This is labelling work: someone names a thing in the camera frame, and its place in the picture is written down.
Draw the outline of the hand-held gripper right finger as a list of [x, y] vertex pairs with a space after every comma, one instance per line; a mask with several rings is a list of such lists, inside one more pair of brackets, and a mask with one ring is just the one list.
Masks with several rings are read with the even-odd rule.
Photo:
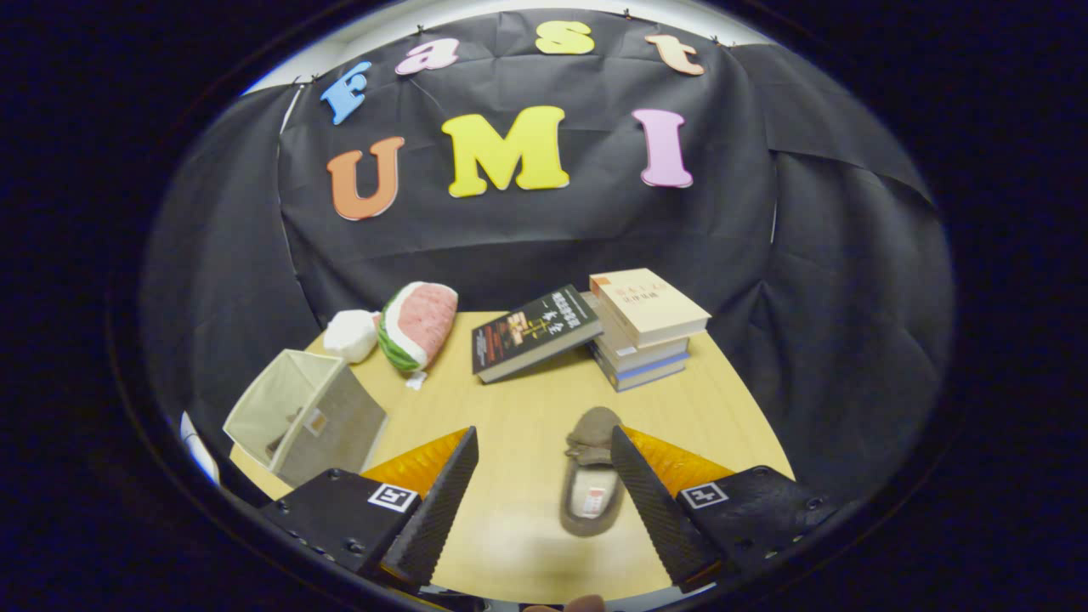
[[840, 511], [834, 497], [767, 465], [732, 470], [626, 426], [613, 427], [611, 461], [681, 592], [758, 580]]

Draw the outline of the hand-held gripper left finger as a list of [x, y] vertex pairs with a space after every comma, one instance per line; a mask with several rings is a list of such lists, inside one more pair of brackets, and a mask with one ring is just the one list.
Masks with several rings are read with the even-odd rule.
[[423, 587], [479, 461], [466, 427], [364, 473], [329, 468], [260, 514], [302, 549], [369, 580]]

